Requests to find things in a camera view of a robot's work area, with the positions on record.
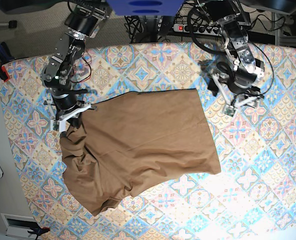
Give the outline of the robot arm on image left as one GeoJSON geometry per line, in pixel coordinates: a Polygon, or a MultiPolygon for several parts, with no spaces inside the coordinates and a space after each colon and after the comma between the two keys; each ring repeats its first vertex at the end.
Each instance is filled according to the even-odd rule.
{"type": "Polygon", "coordinates": [[[44,101],[53,113],[50,129],[57,132],[64,132],[68,120],[78,119],[80,113],[91,108],[90,103],[77,99],[88,90],[74,89],[74,63],[84,57],[86,38],[91,37],[98,24],[110,14],[104,0],[75,0],[73,3],[75,7],[68,8],[70,14],[64,22],[68,31],[57,42],[54,54],[40,75],[52,97],[44,101]]]}

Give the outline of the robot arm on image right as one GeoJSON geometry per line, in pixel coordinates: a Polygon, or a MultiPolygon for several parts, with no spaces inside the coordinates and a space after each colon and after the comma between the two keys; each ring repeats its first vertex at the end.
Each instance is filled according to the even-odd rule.
{"type": "Polygon", "coordinates": [[[265,95],[259,87],[265,76],[265,64],[253,56],[248,34],[237,21],[239,16],[246,25],[250,24],[238,0],[195,0],[187,15],[188,32],[193,43],[218,57],[216,62],[204,60],[199,65],[207,89],[214,97],[221,94],[225,102],[223,113],[230,117],[244,106],[256,108],[265,95]],[[218,50],[197,39],[193,16],[207,21],[206,30],[218,29],[221,36],[218,50]]]}

